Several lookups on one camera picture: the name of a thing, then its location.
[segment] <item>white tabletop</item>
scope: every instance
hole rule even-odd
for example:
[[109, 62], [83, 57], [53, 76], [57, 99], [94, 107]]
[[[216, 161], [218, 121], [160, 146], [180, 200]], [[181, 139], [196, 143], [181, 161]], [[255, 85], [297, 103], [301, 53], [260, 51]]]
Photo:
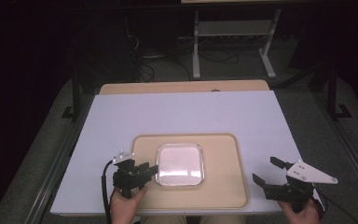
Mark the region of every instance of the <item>white tabletop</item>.
[[[286, 183], [285, 171], [269, 163], [300, 158], [273, 91], [214, 91], [97, 95], [50, 212], [63, 216], [102, 215], [101, 175], [122, 149], [131, 151], [142, 134], [231, 133], [238, 141], [250, 201], [241, 209], [140, 210], [153, 214], [265, 214], [281, 211], [265, 199], [252, 173], [269, 184]], [[115, 168], [107, 173], [111, 191]]]

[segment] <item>human hand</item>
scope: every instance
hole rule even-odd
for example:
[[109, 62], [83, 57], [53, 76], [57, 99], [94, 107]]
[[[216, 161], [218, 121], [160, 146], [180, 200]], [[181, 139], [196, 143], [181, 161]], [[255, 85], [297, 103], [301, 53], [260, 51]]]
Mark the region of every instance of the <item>human hand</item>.
[[139, 190], [130, 199], [126, 199], [120, 194], [121, 189], [117, 189], [112, 196], [110, 203], [110, 214], [112, 224], [131, 224], [133, 221], [138, 204], [147, 193], [147, 187]]
[[290, 203], [278, 202], [290, 224], [319, 224], [318, 206], [309, 199], [303, 210], [295, 213]]

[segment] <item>wooden desk edge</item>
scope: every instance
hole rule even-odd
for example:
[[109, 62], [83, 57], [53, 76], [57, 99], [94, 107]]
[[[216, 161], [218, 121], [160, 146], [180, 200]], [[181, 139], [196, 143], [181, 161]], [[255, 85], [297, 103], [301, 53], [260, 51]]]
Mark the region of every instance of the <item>wooden desk edge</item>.
[[139, 94], [201, 91], [269, 91], [265, 80], [224, 80], [105, 84], [100, 94]]

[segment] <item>square glass dish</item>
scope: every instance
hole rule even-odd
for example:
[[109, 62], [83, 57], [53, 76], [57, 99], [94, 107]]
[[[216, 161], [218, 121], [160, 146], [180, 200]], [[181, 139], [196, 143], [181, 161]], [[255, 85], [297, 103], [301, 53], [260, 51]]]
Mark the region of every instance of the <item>square glass dish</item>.
[[204, 178], [201, 147], [195, 143], [162, 145], [157, 164], [156, 181], [161, 186], [195, 186]]

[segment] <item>small black object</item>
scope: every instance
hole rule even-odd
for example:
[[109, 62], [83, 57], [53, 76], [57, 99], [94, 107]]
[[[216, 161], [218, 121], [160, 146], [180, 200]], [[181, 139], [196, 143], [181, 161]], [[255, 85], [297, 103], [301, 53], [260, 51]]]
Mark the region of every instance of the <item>small black object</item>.
[[113, 186], [121, 189], [121, 195], [125, 198], [131, 197], [131, 190], [143, 188], [152, 180], [152, 175], [158, 173], [158, 166], [149, 167], [149, 162], [135, 166], [134, 160], [121, 161], [115, 166], [118, 170], [113, 174]]
[[[289, 170], [294, 164], [290, 162], [281, 161], [276, 157], [271, 157], [270, 162], [279, 168]], [[292, 209], [295, 213], [303, 210], [305, 203], [312, 199], [319, 207], [319, 219], [323, 217], [323, 207], [318, 200], [313, 198], [314, 186], [312, 183], [306, 183], [291, 176], [286, 176], [287, 183], [284, 185], [270, 185], [266, 184], [262, 178], [253, 174], [254, 182], [260, 186], [266, 195], [266, 199], [287, 202], [292, 204]]]

